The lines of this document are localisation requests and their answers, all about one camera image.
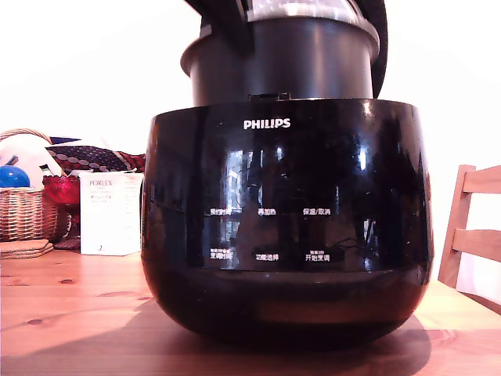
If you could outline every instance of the black rice cooker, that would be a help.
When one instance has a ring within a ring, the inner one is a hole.
[[[153,119],[142,264],[183,327],[339,349],[406,322],[431,274],[415,107],[376,99],[383,0],[188,3],[194,107]]]

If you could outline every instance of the glossy black surface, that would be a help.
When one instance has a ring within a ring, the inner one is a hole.
[[[244,129],[277,118],[290,127]],[[157,116],[142,259],[160,306],[246,344],[336,348],[394,330],[433,259],[420,137],[414,107],[375,99]]]

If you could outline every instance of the fabric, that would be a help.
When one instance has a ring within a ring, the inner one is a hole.
[[[97,146],[49,146],[46,148],[59,166],[70,174],[73,170],[95,172],[131,171],[144,172],[146,155],[130,155]]]

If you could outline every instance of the wood grain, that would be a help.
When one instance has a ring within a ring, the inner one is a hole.
[[[471,193],[464,193],[464,180],[468,172],[475,171],[474,166],[461,165],[457,173],[456,187],[452,197],[452,207],[449,224],[445,235],[444,251],[438,271],[438,280],[449,287],[456,288],[457,278],[460,273],[461,252],[454,251],[452,243],[456,229],[466,229],[468,213],[470,211]]]
[[[456,230],[452,248],[455,251],[501,262],[501,231]]]
[[[501,193],[501,166],[466,173],[464,192]]]
[[[501,316],[437,281],[402,327],[344,352],[249,352],[181,328],[139,254],[5,260],[2,375],[482,375],[501,370]],[[62,284],[63,280],[73,283]]]

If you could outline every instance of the wooden chair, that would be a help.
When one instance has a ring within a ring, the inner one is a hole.
[[[501,262],[501,231],[466,230],[473,193],[501,193],[501,166],[478,171],[468,165],[459,168],[438,273],[438,280],[452,288],[457,285],[463,252]],[[477,295],[462,294],[501,315],[501,305]]]

